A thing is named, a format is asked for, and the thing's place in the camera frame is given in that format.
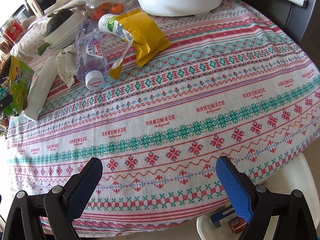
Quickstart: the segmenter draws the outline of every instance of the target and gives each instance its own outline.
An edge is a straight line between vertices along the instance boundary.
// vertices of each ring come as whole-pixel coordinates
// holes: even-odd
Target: table
[[[215,173],[221,155],[257,184],[319,135],[319,71],[258,11],[223,0],[201,18],[153,19],[172,45],[146,66],[135,65],[132,48],[120,79],[101,91],[57,78],[38,122],[10,121],[13,195],[46,193],[91,157],[102,160],[102,179],[74,221],[81,236],[203,215],[228,201]],[[112,64],[126,44],[102,40]],[[30,65],[38,71],[51,54]]]

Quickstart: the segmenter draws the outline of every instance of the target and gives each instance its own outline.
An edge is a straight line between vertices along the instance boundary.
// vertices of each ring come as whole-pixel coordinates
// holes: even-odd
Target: metal screw
[[[256,190],[260,193],[264,193],[264,192],[266,192],[267,188],[263,185],[257,185]]]
[[[61,186],[55,186],[52,189],[52,192],[55,193],[55,194],[60,193],[61,191],[62,191],[62,187]]]
[[[17,198],[23,198],[24,195],[25,195],[25,193],[24,193],[23,191],[19,191],[19,192],[17,193]]]
[[[302,192],[298,189],[296,189],[293,193],[295,194],[296,197],[302,197]]]

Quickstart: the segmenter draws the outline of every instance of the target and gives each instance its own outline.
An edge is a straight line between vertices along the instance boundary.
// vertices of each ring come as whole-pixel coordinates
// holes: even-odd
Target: crumpled tissue
[[[74,57],[76,55],[75,47],[70,45],[65,49],[57,50],[56,53],[58,54],[55,59],[55,65],[58,69],[58,75],[69,88],[75,83],[73,78],[76,75],[76,62]]]

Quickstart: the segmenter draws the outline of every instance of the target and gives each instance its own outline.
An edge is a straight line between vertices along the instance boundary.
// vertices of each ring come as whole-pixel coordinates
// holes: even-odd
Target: round table
[[[260,183],[318,136],[320,75],[280,28],[239,0],[210,14],[153,17],[172,45],[148,64],[131,48],[100,91],[57,78],[39,120],[10,121],[12,194],[64,185],[91,157],[103,176],[80,236],[160,230],[228,201],[215,173],[227,155]],[[125,42],[103,35],[110,65]],[[30,66],[39,71],[49,55]],[[46,219],[44,228],[50,227]]]

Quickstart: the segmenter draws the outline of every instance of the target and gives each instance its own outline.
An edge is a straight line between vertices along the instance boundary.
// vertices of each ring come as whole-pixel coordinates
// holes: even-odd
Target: orange
[[[95,21],[99,21],[100,18],[102,16],[104,16],[105,14],[106,14],[106,12],[99,7],[99,8],[94,10],[94,12],[92,14],[92,19],[95,20]]]
[[[110,8],[110,12],[113,13],[113,14],[120,14],[120,13],[123,13],[123,9],[124,9],[124,6],[122,3],[115,3],[114,5],[111,6]]]
[[[105,2],[102,5],[100,5],[100,8],[104,10],[106,13],[108,13],[108,11],[110,10],[110,7],[111,7],[111,4],[108,2]]]

